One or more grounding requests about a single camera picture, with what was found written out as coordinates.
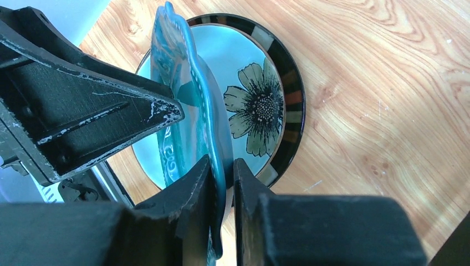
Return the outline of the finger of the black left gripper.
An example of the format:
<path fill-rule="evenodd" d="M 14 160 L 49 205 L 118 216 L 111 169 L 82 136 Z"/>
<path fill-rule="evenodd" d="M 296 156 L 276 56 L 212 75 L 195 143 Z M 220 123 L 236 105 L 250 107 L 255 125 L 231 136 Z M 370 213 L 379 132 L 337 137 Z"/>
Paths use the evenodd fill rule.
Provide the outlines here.
<path fill-rule="evenodd" d="M 93 58 L 38 9 L 1 8 L 1 158 L 51 185 L 184 118 L 166 85 Z"/>

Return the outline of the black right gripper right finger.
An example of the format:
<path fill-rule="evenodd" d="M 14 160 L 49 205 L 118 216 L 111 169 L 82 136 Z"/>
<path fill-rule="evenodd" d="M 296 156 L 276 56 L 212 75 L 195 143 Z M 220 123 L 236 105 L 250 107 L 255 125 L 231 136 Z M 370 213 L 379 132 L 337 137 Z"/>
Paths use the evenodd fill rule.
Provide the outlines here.
<path fill-rule="evenodd" d="M 277 195 L 236 159 L 238 265 L 426 265 L 403 208 L 381 196 Z"/>

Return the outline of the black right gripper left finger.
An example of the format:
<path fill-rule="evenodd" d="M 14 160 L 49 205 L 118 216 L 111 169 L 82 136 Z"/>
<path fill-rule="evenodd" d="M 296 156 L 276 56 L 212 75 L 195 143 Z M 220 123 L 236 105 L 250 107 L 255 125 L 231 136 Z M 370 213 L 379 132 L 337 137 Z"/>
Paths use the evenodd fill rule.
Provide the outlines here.
<path fill-rule="evenodd" d="M 206 265 L 211 166 L 129 208 L 116 202 L 1 205 L 2 265 Z"/>

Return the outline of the teal scalloped plate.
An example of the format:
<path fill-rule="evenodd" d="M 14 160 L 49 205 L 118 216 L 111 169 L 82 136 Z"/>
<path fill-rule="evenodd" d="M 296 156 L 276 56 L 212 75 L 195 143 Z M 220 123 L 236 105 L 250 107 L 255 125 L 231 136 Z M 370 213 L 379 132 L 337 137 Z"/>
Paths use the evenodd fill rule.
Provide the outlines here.
<path fill-rule="evenodd" d="M 157 133 L 167 185 L 187 174 L 203 156 L 214 185 L 211 221 L 213 258 L 223 255 L 221 229 L 233 197 L 233 147 L 222 92 L 198 55 L 187 20 L 166 2 L 158 7 L 150 49 L 151 79 L 170 87 L 184 118 Z"/>

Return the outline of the black bottom plate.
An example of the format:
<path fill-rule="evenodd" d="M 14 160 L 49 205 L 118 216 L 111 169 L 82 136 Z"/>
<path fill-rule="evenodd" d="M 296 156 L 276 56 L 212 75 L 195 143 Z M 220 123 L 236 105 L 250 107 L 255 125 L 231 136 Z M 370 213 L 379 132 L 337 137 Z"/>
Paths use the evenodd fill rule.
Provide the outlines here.
<path fill-rule="evenodd" d="M 190 28 L 208 23 L 218 23 L 234 26 L 236 29 L 247 31 L 256 26 L 266 30 L 273 38 L 274 45 L 268 49 L 268 53 L 274 56 L 275 70 L 284 87 L 285 117 L 284 130 L 280 145 L 273 157 L 272 166 L 278 173 L 276 181 L 290 165 L 300 143 L 305 122 L 305 91 L 300 72 L 286 47 L 268 29 L 247 18 L 234 14 L 205 14 L 187 20 Z M 143 58 L 138 74 L 151 79 L 150 50 Z"/>

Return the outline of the light blue flower plate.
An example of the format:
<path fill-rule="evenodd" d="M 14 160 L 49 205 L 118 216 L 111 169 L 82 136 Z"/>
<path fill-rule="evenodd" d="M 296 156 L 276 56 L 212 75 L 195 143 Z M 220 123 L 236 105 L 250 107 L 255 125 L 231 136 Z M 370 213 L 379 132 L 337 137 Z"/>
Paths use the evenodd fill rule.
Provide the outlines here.
<path fill-rule="evenodd" d="M 233 155 L 242 158 L 257 179 L 272 185 L 272 166 L 284 130 L 284 87 L 268 49 L 274 38 L 259 26 L 243 31 L 218 23 L 192 27 L 198 55 L 222 92 L 231 128 Z M 148 178 L 166 188 L 157 133 L 133 145 Z"/>

